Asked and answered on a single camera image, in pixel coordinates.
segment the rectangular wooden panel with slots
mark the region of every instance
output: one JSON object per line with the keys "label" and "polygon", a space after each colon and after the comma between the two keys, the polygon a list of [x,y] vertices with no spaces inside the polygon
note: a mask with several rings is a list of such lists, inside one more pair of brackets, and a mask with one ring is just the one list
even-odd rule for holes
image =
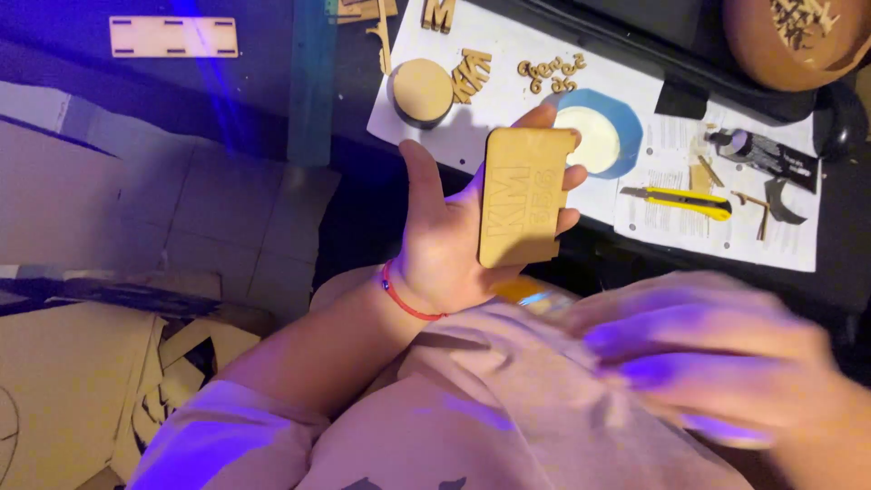
{"label": "rectangular wooden panel with slots", "polygon": [[566,156],[575,136],[566,129],[500,128],[487,138],[478,261],[486,268],[546,262],[557,256],[557,214]]}

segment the yellow utility knife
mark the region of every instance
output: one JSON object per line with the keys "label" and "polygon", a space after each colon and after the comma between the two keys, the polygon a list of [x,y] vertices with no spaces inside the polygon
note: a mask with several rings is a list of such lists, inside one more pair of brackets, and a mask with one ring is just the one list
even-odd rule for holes
{"label": "yellow utility knife", "polygon": [[732,216],[732,204],[725,197],[661,187],[623,187],[620,193],[634,195],[663,206],[697,211],[716,221],[726,221]]}

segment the teal wooden board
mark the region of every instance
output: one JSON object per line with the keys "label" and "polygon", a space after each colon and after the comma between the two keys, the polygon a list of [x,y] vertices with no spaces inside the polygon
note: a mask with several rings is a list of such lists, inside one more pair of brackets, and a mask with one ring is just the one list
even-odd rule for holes
{"label": "teal wooden board", "polygon": [[329,165],[333,128],[333,74],[339,0],[292,0],[287,160],[304,167]]}

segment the brown bowl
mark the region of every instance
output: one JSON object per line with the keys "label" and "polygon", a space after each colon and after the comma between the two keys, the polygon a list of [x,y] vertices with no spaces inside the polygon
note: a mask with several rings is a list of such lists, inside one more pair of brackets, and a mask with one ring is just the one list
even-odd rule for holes
{"label": "brown bowl", "polygon": [[829,2],[830,17],[841,18],[825,37],[820,32],[809,37],[809,49],[796,51],[780,38],[770,2],[723,0],[723,24],[732,54],[750,78],[775,90],[800,92],[834,82],[871,47],[871,0]]}

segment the red string bracelet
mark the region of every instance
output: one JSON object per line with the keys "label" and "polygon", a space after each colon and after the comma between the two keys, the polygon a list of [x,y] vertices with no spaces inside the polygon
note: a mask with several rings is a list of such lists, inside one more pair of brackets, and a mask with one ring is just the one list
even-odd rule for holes
{"label": "red string bracelet", "polygon": [[448,315],[447,313],[439,313],[438,315],[427,315],[425,313],[421,313],[418,310],[415,310],[414,308],[411,308],[410,306],[405,304],[403,300],[399,299],[399,295],[396,294],[396,291],[393,289],[393,284],[390,282],[391,263],[393,263],[393,259],[388,260],[387,263],[384,264],[384,269],[381,270],[381,286],[384,288],[385,291],[387,291],[387,294],[391,298],[393,298],[393,301],[396,302],[396,304],[398,304],[400,308],[402,308],[403,310],[405,310],[406,313],[415,318],[420,318],[421,320],[427,320],[429,322],[434,322],[435,320],[438,320],[439,318],[444,318]]}

